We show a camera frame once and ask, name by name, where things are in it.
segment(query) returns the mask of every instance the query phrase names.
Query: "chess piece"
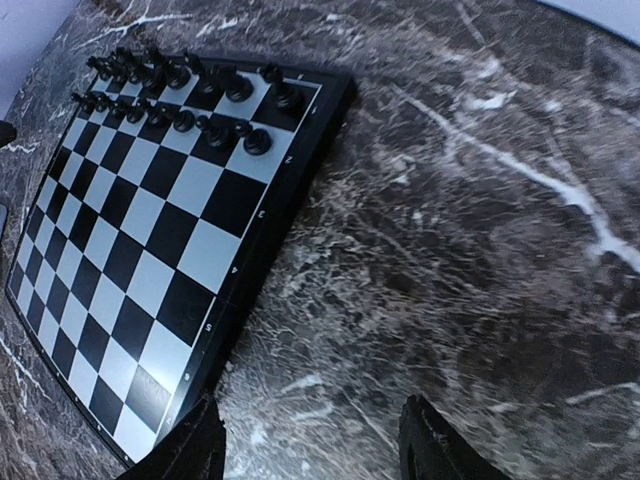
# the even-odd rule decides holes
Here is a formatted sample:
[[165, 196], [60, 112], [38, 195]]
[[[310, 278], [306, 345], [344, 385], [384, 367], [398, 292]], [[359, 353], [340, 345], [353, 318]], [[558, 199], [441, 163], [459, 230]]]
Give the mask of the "chess piece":
[[138, 123], [144, 117], [145, 109], [138, 103], [129, 106], [127, 110], [127, 121], [129, 123]]
[[111, 99], [104, 92], [95, 92], [96, 105], [95, 108], [98, 112], [104, 112], [111, 104]]
[[88, 95], [80, 95], [76, 92], [71, 94], [71, 100], [76, 102], [82, 108], [82, 111], [87, 114], [91, 114], [95, 108], [95, 102]]
[[87, 66], [93, 68], [96, 72], [98, 72], [101, 80], [106, 82], [107, 80], [111, 79], [111, 68], [106, 64], [103, 58], [91, 56], [87, 60]]
[[236, 122], [235, 131], [244, 138], [242, 146], [249, 155], [264, 155], [271, 148], [269, 132], [263, 128], [253, 128], [246, 120]]
[[164, 115], [171, 120], [173, 128], [178, 132], [188, 132], [196, 122], [195, 115], [190, 110], [170, 112], [166, 107], [162, 107]]
[[209, 118], [200, 115], [196, 119], [196, 127], [205, 134], [209, 146], [216, 150], [224, 150], [231, 144], [231, 128], [226, 125], [214, 125]]
[[302, 100], [300, 90], [284, 82], [282, 70], [278, 66], [270, 63], [260, 68], [259, 73], [265, 82], [273, 86], [272, 96], [278, 109], [293, 110], [300, 105]]
[[215, 75], [227, 98], [234, 103], [245, 101], [253, 93], [251, 81], [238, 75], [235, 67], [218, 67]]

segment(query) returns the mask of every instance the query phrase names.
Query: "white square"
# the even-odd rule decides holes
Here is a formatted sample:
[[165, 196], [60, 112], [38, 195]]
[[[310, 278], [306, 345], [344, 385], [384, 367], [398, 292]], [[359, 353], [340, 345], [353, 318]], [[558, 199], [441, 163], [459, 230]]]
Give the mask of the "white square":
[[78, 216], [78, 211], [80, 210], [81, 205], [82, 203], [76, 197], [74, 197], [73, 195], [67, 195], [57, 222], [58, 228], [67, 237], [69, 237], [69, 234], [71, 233], [73, 223], [76, 221], [76, 217]]
[[173, 394], [187, 367], [191, 348], [161, 323], [154, 322], [140, 356], [140, 366]]
[[101, 275], [89, 305], [89, 313], [109, 335], [113, 332], [123, 301], [124, 292], [108, 277]]
[[174, 105], [184, 105], [184, 102], [191, 95], [191, 91], [198, 83], [198, 77], [196, 75], [191, 75], [191, 78], [187, 82], [187, 84], [176, 90], [173, 90], [169, 87], [165, 87], [163, 92], [158, 97], [158, 100], [165, 103], [173, 103]]
[[60, 257], [60, 263], [58, 264], [58, 276], [62, 283], [67, 288], [71, 288], [73, 280], [76, 278], [76, 272], [78, 271], [78, 265], [82, 260], [82, 252], [71, 242], [67, 242], [62, 251]]
[[49, 291], [51, 290], [55, 276], [56, 272], [51, 268], [49, 262], [42, 262], [38, 278], [36, 279], [36, 292], [38, 292], [38, 295], [40, 295], [40, 298], [44, 302], [49, 298]]
[[80, 138], [80, 135], [82, 135], [86, 124], [86, 120], [76, 117], [76, 119], [71, 124], [67, 135], [64, 137], [62, 145], [67, 147], [69, 150], [73, 149], [73, 147], [76, 146], [76, 143], [78, 143], [78, 139]]
[[69, 386], [85, 406], [91, 403], [96, 380], [98, 380], [98, 372], [93, 369], [82, 353], [76, 352], [69, 373]]
[[93, 262], [93, 264], [102, 270], [107, 263], [111, 247], [115, 242], [118, 231], [98, 217], [96, 224], [91, 231], [91, 236], [87, 242], [87, 248], [84, 249], [85, 256]]
[[113, 338], [109, 338], [102, 365], [100, 365], [100, 377], [123, 402], [127, 399], [137, 366], [136, 361], [124, 348]]
[[139, 188], [124, 217], [121, 230], [140, 244], [146, 245], [164, 203], [160, 197]]
[[102, 167], [98, 167], [96, 174], [91, 181], [89, 190], [84, 197], [84, 202], [93, 208], [96, 212], [102, 210], [104, 201], [109, 195], [109, 191], [113, 186], [116, 176], [109, 170], [105, 170]]
[[125, 405], [113, 439], [131, 460], [138, 463], [153, 450], [156, 434]]
[[73, 185], [73, 181], [76, 179], [76, 175], [78, 175], [78, 170], [80, 170], [80, 165], [82, 165], [82, 157], [75, 152], [71, 152], [69, 160], [67, 160], [67, 164], [62, 171], [62, 175], [60, 175], [60, 183], [64, 185], [67, 190]]
[[38, 340], [40, 340], [42, 348], [49, 356], [53, 355], [53, 347], [56, 344], [58, 330], [60, 330], [58, 322], [53, 318], [49, 309], [45, 307], [42, 322], [40, 323], [40, 331], [38, 331]]
[[134, 185], [140, 185], [157, 151], [157, 144], [136, 138], [122, 162], [118, 175]]
[[198, 220], [178, 269], [217, 294], [239, 246], [239, 238]]
[[16, 299], [18, 301], [20, 311], [25, 317], [29, 311], [29, 305], [31, 305], [31, 297], [33, 297], [33, 285], [31, 285], [31, 282], [25, 275], [22, 277], [22, 285], [20, 285], [20, 292], [18, 292], [18, 298]]
[[60, 327], [76, 347], [80, 342], [80, 335], [82, 335], [82, 329], [86, 321], [87, 310], [75, 295], [70, 293], [67, 298], [67, 304], [64, 306], [64, 311], [62, 312]]
[[18, 265], [22, 267], [22, 270], [27, 269], [29, 259], [31, 258], [31, 252], [33, 251], [33, 242], [28, 235], [22, 237], [22, 245], [18, 251]]
[[226, 115], [228, 117], [251, 120], [251, 117], [253, 117], [253, 114], [256, 113], [256, 110], [260, 106], [260, 102], [262, 102], [262, 99], [269, 90], [270, 85], [256, 73], [238, 73], [251, 81], [251, 84], [253, 85], [253, 93], [249, 98], [247, 98], [243, 102], [238, 103], [234, 103], [226, 96], [223, 96], [216, 105], [214, 112], [219, 115]]
[[91, 143], [91, 147], [89, 148], [86, 157], [95, 164], [100, 165], [100, 162], [104, 158], [104, 154], [107, 152], [107, 149], [109, 148], [109, 145], [111, 145], [111, 141], [115, 135], [116, 131], [112, 128], [105, 127], [104, 125], [100, 127], [98, 133], [93, 139], [93, 143]]
[[136, 266], [127, 295], [149, 315], [155, 317], [160, 309], [164, 293], [169, 288], [174, 270], [146, 250]]
[[56, 185], [56, 181], [53, 178], [45, 178], [42, 190], [40, 190], [40, 195], [38, 196], [38, 201], [36, 202], [36, 205], [38, 205], [44, 212], [49, 208], [49, 202], [51, 202], [51, 197], [56, 189]]
[[188, 157], [167, 200], [199, 217], [222, 172], [218, 165]]
[[[197, 117], [198, 112], [191, 110]], [[192, 128], [186, 132], [178, 132], [175, 128], [171, 127], [167, 134], [162, 139], [162, 146], [176, 150], [181, 153], [189, 154], [193, 150], [194, 145], [200, 138], [202, 132], [197, 128]]]
[[241, 140], [231, 154], [226, 168], [268, 185], [284, 160], [287, 150], [289, 150], [289, 146], [293, 141], [293, 132], [280, 130], [261, 123], [253, 123], [252, 125], [253, 128], [262, 128], [269, 133], [271, 148], [264, 155], [249, 155], [245, 152]]
[[42, 253], [43, 255], [47, 251], [47, 247], [49, 246], [49, 241], [51, 240], [51, 235], [53, 235], [54, 228], [55, 224], [49, 217], [45, 215], [42, 219], [42, 223], [40, 224], [38, 235], [36, 235], [36, 247], [38, 247], [38, 250], [40, 250], [40, 253]]

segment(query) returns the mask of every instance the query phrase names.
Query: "black pawn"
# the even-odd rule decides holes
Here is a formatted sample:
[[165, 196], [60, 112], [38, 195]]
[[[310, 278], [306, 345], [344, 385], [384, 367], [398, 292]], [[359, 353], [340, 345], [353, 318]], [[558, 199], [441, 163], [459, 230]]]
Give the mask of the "black pawn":
[[254, 129], [247, 121], [239, 121], [235, 126], [236, 133], [243, 137], [242, 146], [249, 155], [264, 155], [271, 148], [269, 132], [263, 128]]
[[188, 132], [196, 123], [196, 117], [189, 110], [170, 113], [164, 109], [165, 115], [173, 122], [173, 128], [178, 132]]
[[238, 75], [235, 67], [220, 67], [217, 69], [217, 77], [227, 98], [234, 102], [243, 102], [253, 93], [251, 81]]
[[300, 105], [300, 90], [284, 82], [284, 75], [278, 66], [270, 63], [260, 69], [260, 75], [265, 82], [273, 85], [272, 95], [278, 109], [293, 110]]
[[95, 103], [87, 95], [83, 96], [73, 92], [71, 94], [71, 100], [80, 105], [84, 113], [90, 114], [95, 108]]
[[204, 115], [196, 119], [196, 127], [202, 130], [207, 139], [207, 143], [216, 150], [224, 150], [231, 144], [231, 128], [226, 125], [214, 125]]

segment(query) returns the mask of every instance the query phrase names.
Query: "dark marble table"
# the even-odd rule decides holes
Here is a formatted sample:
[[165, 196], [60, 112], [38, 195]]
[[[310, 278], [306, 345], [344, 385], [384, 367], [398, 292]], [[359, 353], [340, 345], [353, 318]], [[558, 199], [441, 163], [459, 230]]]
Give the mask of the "dark marble table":
[[[218, 389], [226, 478], [397, 479], [419, 392], [514, 479], [639, 478], [638, 50], [516, 0], [83, 0], [9, 113], [3, 280], [85, 59], [149, 39], [360, 85]], [[0, 478], [121, 472], [0, 308]]]

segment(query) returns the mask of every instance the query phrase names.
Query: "black object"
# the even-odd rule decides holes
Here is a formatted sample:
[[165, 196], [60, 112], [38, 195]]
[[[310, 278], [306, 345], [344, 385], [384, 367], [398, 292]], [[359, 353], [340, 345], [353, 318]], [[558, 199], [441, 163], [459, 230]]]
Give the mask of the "black object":
[[165, 109], [164, 112], [173, 122], [173, 128], [178, 132], [188, 132], [196, 122], [196, 117], [190, 110], [180, 110], [179, 112], [173, 113]]
[[400, 471], [402, 480], [509, 480], [416, 395], [400, 417]]
[[0, 148], [13, 142], [17, 137], [17, 131], [9, 122], [0, 120]]
[[227, 432], [207, 395], [137, 465], [117, 480], [222, 480]]
[[89, 94], [80, 95], [76, 92], [71, 93], [71, 100], [76, 102], [82, 108], [82, 111], [90, 114], [96, 106], [95, 98], [90, 97]]
[[284, 82], [284, 76], [280, 67], [270, 63], [260, 69], [260, 76], [262, 76], [265, 82], [273, 85], [272, 96], [276, 107], [280, 110], [293, 110], [300, 105], [302, 101], [300, 90]]
[[236, 133], [244, 138], [242, 146], [249, 155], [264, 155], [271, 148], [271, 137], [264, 128], [253, 128], [247, 121], [235, 125]]
[[196, 127], [206, 135], [209, 146], [217, 150], [224, 150], [231, 144], [231, 128], [226, 125], [214, 125], [201, 115], [196, 119]]
[[227, 98], [232, 102], [244, 102], [253, 93], [251, 81], [239, 75], [236, 67], [218, 67], [215, 69], [215, 74]]

